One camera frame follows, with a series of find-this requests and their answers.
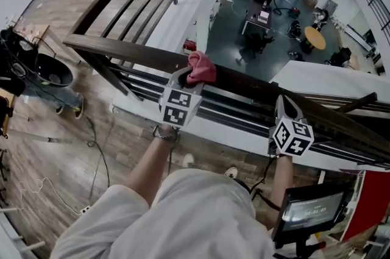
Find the wooden floor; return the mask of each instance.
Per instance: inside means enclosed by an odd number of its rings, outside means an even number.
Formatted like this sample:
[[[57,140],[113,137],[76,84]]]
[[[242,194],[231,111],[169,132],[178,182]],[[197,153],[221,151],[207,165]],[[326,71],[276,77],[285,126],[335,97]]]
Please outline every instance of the wooden floor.
[[[25,13],[25,23],[50,24],[52,30],[64,38],[78,17],[93,0],[34,0]],[[125,0],[115,1],[96,21],[93,34],[99,34],[111,20],[114,13]],[[133,11],[125,13],[114,29],[117,35]],[[101,146],[110,171],[112,184],[121,183],[137,164],[151,141],[151,132],[155,124],[149,120],[130,115],[120,110],[110,110],[115,89],[101,76],[92,75],[92,69],[85,63],[75,65],[58,49],[58,58],[63,60],[74,73],[72,88],[86,98],[85,114],[93,121],[96,141]],[[91,205],[107,188],[107,175],[99,150],[88,147],[88,141],[94,140],[94,134],[87,119],[75,120],[72,111],[67,110],[57,116],[54,107],[37,98],[24,102],[16,100],[18,113],[31,117],[29,122],[14,117],[11,128],[20,129],[37,135],[54,137],[61,143],[44,143],[10,136],[0,139],[0,148],[7,148],[5,163],[10,166],[7,188],[7,201],[11,206],[22,208],[18,213],[9,214],[10,220],[24,237],[27,244],[38,240],[46,246],[38,249],[40,258],[48,258],[57,238],[76,219],[70,209],[65,207],[50,184],[45,183],[39,194],[31,193],[30,186],[37,190],[35,181],[49,177],[59,195],[75,211]],[[185,154],[196,158],[195,167],[217,173],[224,173],[231,166],[239,169],[239,178],[248,185],[254,184],[264,173],[268,159],[247,154],[189,134],[183,134],[180,145],[174,150],[172,170],[180,169]],[[317,182],[319,171],[303,166],[295,166],[295,186]],[[264,193],[271,190],[274,167],[268,172]],[[342,180],[341,173],[327,173],[326,180]],[[21,198],[21,190],[27,189]],[[263,219],[264,203],[254,202],[257,218]],[[329,247],[328,258],[344,258],[352,243]]]

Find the sneaker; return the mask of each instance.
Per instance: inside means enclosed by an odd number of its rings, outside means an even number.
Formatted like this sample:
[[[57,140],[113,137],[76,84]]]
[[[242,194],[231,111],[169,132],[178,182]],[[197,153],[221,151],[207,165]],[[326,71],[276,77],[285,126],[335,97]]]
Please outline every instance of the sneaker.
[[[231,167],[225,172],[225,176],[232,178],[232,179],[237,179],[238,176],[238,169],[236,167]]]
[[[78,107],[73,108],[76,119],[80,119],[84,112],[84,97],[80,93],[78,93],[78,95],[81,96],[81,104]]]
[[[58,107],[55,109],[55,113],[56,113],[57,115],[61,115],[62,112],[63,112],[64,107],[65,107],[65,105],[58,106]]]
[[[187,154],[183,158],[183,168],[191,168],[195,164],[195,158],[192,154]]]

